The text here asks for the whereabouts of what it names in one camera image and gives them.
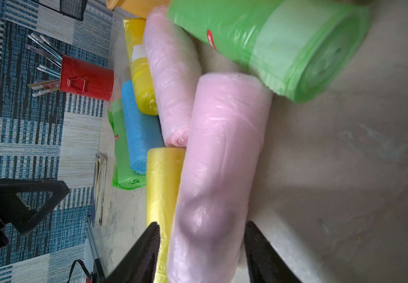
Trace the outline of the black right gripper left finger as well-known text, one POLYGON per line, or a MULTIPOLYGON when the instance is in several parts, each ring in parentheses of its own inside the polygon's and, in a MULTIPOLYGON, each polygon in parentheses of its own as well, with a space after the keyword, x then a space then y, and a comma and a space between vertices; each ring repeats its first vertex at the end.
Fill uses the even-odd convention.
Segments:
POLYGON ((105 283, 153 283, 160 249, 160 226, 152 222, 105 283))

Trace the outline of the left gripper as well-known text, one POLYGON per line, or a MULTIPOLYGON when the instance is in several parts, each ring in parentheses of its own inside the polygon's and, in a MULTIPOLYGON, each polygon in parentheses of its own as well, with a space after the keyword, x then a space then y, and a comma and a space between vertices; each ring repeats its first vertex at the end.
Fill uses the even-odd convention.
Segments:
POLYGON ((70 189, 58 180, 0 179, 0 249, 9 243, 5 224, 12 224, 22 236, 29 235, 61 201, 70 189), (22 193, 50 193, 39 210, 29 206, 22 193))

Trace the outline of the green roll with label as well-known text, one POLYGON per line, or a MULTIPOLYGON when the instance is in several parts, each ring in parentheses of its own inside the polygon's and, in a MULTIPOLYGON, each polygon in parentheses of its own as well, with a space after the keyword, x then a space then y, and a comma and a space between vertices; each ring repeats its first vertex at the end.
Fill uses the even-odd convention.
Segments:
POLYGON ((136 173, 130 166, 123 103, 121 99, 112 103, 111 109, 108 111, 108 121, 113 130, 115 141, 113 186, 127 191, 144 187, 146 185, 146 175, 136 173))

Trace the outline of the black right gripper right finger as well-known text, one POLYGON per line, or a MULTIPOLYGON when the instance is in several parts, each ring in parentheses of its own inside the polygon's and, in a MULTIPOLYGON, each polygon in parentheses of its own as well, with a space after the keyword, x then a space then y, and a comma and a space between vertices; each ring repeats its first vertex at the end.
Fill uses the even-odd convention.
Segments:
POLYGON ((251 283, 301 283, 253 221, 245 225, 244 245, 251 283))

